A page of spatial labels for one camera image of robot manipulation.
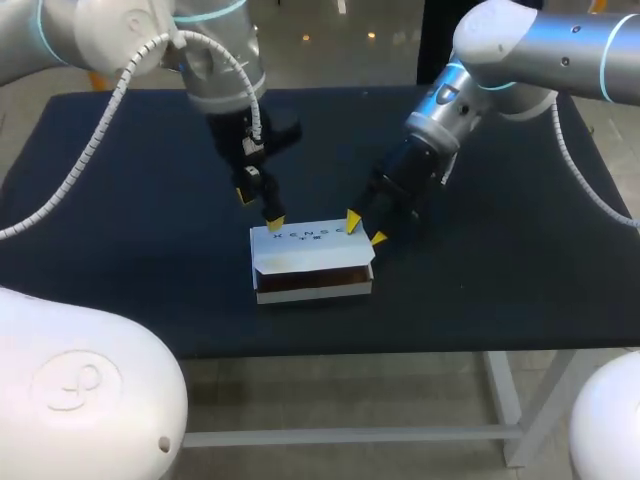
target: box lid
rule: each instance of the box lid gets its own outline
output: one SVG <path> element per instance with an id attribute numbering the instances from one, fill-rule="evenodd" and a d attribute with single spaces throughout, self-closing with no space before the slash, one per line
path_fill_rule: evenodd
<path id="1" fill-rule="evenodd" d="M 263 275 L 367 266 L 375 252 L 362 225 L 347 235 L 345 220 L 291 223 L 277 232 L 251 229 L 253 267 Z"/>

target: white box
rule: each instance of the white box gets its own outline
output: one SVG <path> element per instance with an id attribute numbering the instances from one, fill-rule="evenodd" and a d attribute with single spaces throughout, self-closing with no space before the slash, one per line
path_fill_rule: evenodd
<path id="1" fill-rule="evenodd" d="M 375 252 L 362 225 L 347 235 L 344 219 L 292 223 L 255 227 L 250 237 L 260 304 L 371 293 Z"/>

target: gray floor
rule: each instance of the gray floor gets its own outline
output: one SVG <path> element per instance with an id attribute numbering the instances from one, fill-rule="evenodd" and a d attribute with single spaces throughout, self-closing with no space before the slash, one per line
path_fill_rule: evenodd
<path id="1" fill-rule="evenodd" d="M 412 84 L 422 0 L 251 0 L 273 88 Z M 555 11 L 588 1 L 551 0 Z M 638 10 L 610 0 L 609 10 Z M 369 39 L 368 32 L 376 38 Z M 302 39 L 309 35 L 309 41 Z M 157 72 L 139 88 L 181 88 Z M 86 75 L 57 69 L 0 89 L 0 178 L 10 168 L 51 95 L 90 88 Z M 640 109 L 578 100 L 632 213 L 640 216 Z M 623 353 L 599 352 L 602 362 Z M 526 402 L 553 352 L 510 355 Z M 201 361 L 184 364 L 191 431 L 473 424 L 495 421 L 479 354 L 412 354 Z M 186 451 L 180 480 L 569 479 L 566 422 L 526 470 L 504 469 L 493 442 L 254 447 Z"/>

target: logo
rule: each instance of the logo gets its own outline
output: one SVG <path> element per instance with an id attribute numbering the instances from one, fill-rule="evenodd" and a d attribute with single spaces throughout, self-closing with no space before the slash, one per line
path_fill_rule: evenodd
<path id="1" fill-rule="evenodd" d="M 344 233 L 344 228 L 336 228 L 331 230 L 318 230 L 318 231 L 306 231 L 306 232 L 291 232 L 291 233 L 274 233 L 273 238 L 297 238 L 298 240 L 322 240 L 326 235 L 330 235 L 332 232 Z"/>
<path id="2" fill-rule="evenodd" d="M 120 402 L 122 376 L 97 353 L 75 350 L 51 358 L 36 372 L 31 400 L 47 422 L 86 425 L 108 415 Z"/>

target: black table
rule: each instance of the black table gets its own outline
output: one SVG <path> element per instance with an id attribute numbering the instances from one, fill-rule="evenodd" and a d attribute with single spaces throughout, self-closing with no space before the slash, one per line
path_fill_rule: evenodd
<path id="1" fill-rule="evenodd" d="M 295 107 L 304 139 L 271 160 L 287 221 L 340 218 L 370 165 L 403 138 L 415 87 L 270 91 Z M 9 173 L 3 226 L 53 193 L 107 96 L 51 100 Z M 576 163 L 627 210 L 569 98 Z M 178 357 L 576 349 L 640 343 L 640 242 L 610 221 L 562 162 L 549 114 L 488 118 L 461 151 L 429 232 L 389 242 L 370 297 L 259 307 L 249 227 L 204 121 L 182 92 L 131 92 L 71 194 L 0 244 L 0 284 L 129 317 Z"/>

